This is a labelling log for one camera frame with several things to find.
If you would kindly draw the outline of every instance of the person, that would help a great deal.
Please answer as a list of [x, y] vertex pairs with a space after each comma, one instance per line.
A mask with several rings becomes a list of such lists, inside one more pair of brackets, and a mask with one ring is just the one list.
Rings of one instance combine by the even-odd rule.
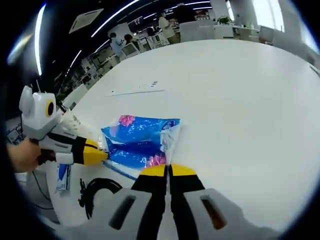
[[114, 51], [115, 55], [119, 58], [119, 60], [121, 61], [121, 59], [124, 57], [124, 54], [123, 52], [121, 51], [121, 48], [123, 47], [123, 43], [124, 43], [124, 40], [118, 40], [117, 39], [117, 35], [112, 32], [110, 34], [110, 38], [111, 38], [111, 48], [112, 50]]
[[16, 173], [31, 172], [37, 168], [37, 158], [41, 155], [41, 149], [28, 137], [18, 145], [6, 145], [6, 149]]
[[136, 49], [140, 51], [139, 44], [137, 43], [137, 41], [134, 41], [134, 38], [130, 34], [124, 35], [124, 40], [126, 41], [125, 45], [132, 43], [136, 47]]
[[195, 21], [195, 15], [195, 11], [184, 3], [179, 3], [173, 10], [173, 16], [179, 24]]
[[162, 29], [162, 33], [164, 37], [166, 37], [170, 44], [178, 44], [179, 38], [175, 34], [172, 26], [170, 25], [169, 21], [166, 19], [166, 14], [161, 12], [158, 14], [159, 17], [159, 27]]

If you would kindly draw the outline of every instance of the blue plastic bag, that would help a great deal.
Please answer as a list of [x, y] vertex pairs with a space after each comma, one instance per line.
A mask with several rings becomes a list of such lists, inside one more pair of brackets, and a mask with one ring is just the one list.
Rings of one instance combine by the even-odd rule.
[[179, 124], [178, 118], [122, 115], [117, 125], [102, 129], [110, 160], [133, 169], [166, 164], [168, 133]]

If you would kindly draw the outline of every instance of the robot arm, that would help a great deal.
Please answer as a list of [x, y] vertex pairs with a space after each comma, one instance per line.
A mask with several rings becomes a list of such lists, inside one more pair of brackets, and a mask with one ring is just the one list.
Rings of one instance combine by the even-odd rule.
[[[42, 149], [39, 164], [50, 160], [60, 164], [92, 165], [108, 158], [107, 153], [98, 150], [98, 143], [77, 136], [60, 122], [53, 93], [32, 93], [32, 89], [25, 86], [19, 109], [24, 134]], [[55, 153], [55, 158], [50, 157], [50, 151]]]

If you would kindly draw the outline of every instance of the coiled black cable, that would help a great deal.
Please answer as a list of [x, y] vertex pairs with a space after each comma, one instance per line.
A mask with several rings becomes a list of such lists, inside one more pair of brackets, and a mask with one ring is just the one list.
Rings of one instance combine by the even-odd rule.
[[109, 189], [113, 194], [122, 189], [122, 186], [109, 178], [95, 178], [87, 186], [80, 179], [80, 194], [78, 202], [82, 208], [85, 208], [86, 217], [90, 219], [94, 209], [94, 196], [100, 189]]

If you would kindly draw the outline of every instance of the white table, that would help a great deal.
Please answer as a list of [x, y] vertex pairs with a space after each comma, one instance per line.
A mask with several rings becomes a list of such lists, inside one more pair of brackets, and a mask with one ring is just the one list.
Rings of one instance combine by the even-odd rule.
[[[104, 97], [107, 89], [150, 81], [166, 91]], [[306, 206], [320, 175], [319, 106], [320, 78], [301, 58], [255, 42], [206, 40], [124, 60], [73, 112], [97, 128], [123, 114], [181, 118], [172, 161], [195, 169], [206, 188], [239, 205], [249, 221], [284, 231]], [[52, 165], [47, 164], [50, 197], [65, 226], [87, 220], [77, 201], [79, 178], [132, 185], [107, 168], [74, 165], [70, 194], [60, 197], [54, 194]]]

